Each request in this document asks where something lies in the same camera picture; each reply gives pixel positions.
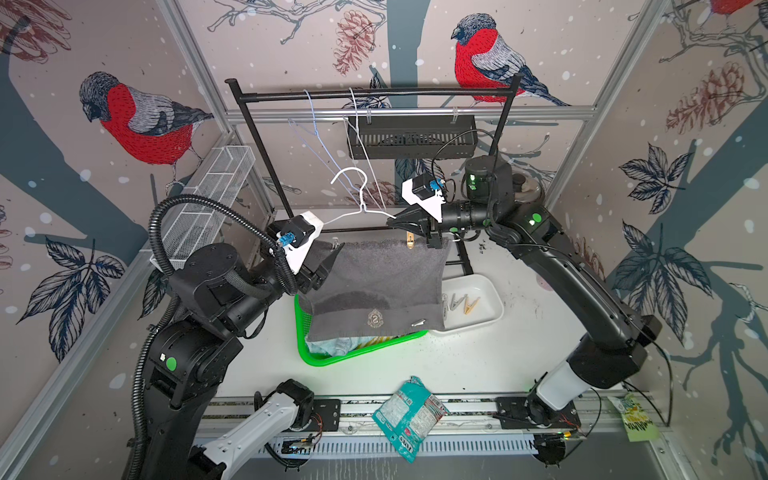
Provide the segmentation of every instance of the green laundry basket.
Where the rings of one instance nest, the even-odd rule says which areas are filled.
[[[362,355],[363,353],[372,352],[374,350],[382,349],[386,346],[395,345],[396,343],[407,342],[408,340],[418,339],[427,334],[426,330],[421,332],[410,333],[409,335],[399,336],[394,339],[387,340],[386,342],[377,343],[375,345],[364,346],[347,353],[344,356],[328,356],[321,353],[310,353],[310,349],[306,346],[306,334],[310,331],[310,325],[312,325],[312,315],[305,313],[299,306],[299,296],[296,295],[293,300],[293,308],[296,311],[296,344],[299,347],[299,355],[301,359],[307,365],[311,366],[328,366],[331,363],[341,362],[342,360],[351,359],[354,356]]]

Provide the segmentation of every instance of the metal clothespin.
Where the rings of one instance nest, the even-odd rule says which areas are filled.
[[[470,303],[470,302],[469,302],[469,300],[467,300],[467,301],[464,303],[464,314],[465,314],[465,315],[468,315],[468,314],[469,314],[469,313],[472,311],[472,309],[474,309],[474,308],[475,308],[475,305],[477,305],[479,301],[480,301],[480,297],[477,297],[477,298],[475,299],[475,301],[474,301],[474,302],[472,302],[472,303]]]
[[[460,299],[456,299],[456,294],[453,294],[453,297],[451,297],[451,311],[456,310],[456,307],[461,303],[467,300],[467,294],[465,293],[464,296]]]

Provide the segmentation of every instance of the light blue cloth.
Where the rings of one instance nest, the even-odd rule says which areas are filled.
[[[375,336],[355,336],[355,337],[342,337],[331,340],[319,340],[317,342],[308,342],[306,337],[306,347],[310,350],[310,353],[330,356],[344,356],[349,352],[352,352],[357,347],[364,345],[371,340],[378,338]]]

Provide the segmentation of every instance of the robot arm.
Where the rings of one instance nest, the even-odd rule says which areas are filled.
[[[491,240],[531,267],[563,299],[587,330],[576,349],[547,373],[528,395],[528,419],[548,424],[587,389],[610,388],[640,371],[645,346],[657,338],[661,323],[641,316],[599,280],[575,252],[561,225],[543,207],[538,182],[514,172],[491,156],[473,158],[465,167],[468,200],[447,204],[439,180],[428,174],[403,184],[412,205],[389,219],[440,248],[440,236],[463,237],[485,230]],[[435,214],[435,203],[440,204]]]
[[[214,243],[193,252],[183,269],[173,271],[162,246],[160,225],[165,212],[182,203],[202,204],[229,215],[256,234],[271,255],[248,270],[234,247]],[[284,293],[320,288],[343,244],[312,271],[303,261],[323,223],[310,212],[272,225],[271,233],[266,233],[224,205],[180,195],[161,202],[151,218],[153,253],[164,272],[169,270],[169,284],[187,312],[156,332],[142,349],[137,366],[141,388],[134,388],[131,398],[134,425],[142,428],[136,428],[130,443],[124,478],[229,478],[275,434],[307,425],[314,394],[288,380],[261,409],[227,434],[229,439],[193,449],[205,408],[243,348],[240,338],[258,334],[267,309]],[[260,325],[248,335],[246,328],[262,315]]]

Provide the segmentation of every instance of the red bird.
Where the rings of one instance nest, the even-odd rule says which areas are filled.
[[[712,13],[719,15],[731,15],[736,10],[740,10],[752,2],[754,0],[711,0],[710,10]]]
[[[547,85],[536,78],[522,55],[509,48],[496,30],[496,21],[485,13],[467,15],[456,25],[456,81],[463,88],[508,88],[516,73],[522,74],[516,96],[539,97],[555,105],[568,105],[549,94]],[[504,97],[477,96],[476,101],[497,101]]]
[[[710,19],[713,13],[717,13],[718,15],[725,15],[725,22],[726,22],[726,29],[733,28],[729,23],[729,17],[734,12],[746,7],[750,3],[754,2],[754,0],[708,0],[707,3],[709,4],[708,11],[705,9],[704,12],[702,12],[701,16],[699,17],[699,23],[701,23],[701,27],[704,26],[705,23],[707,23],[707,20]]]
[[[214,117],[165,95],[145,94],[103,71],[83,81],[80,102],[88,121],[98,118],[134,158],[146,164],[173,165],[174,181],[176,161],[191,148],[195,130]]]

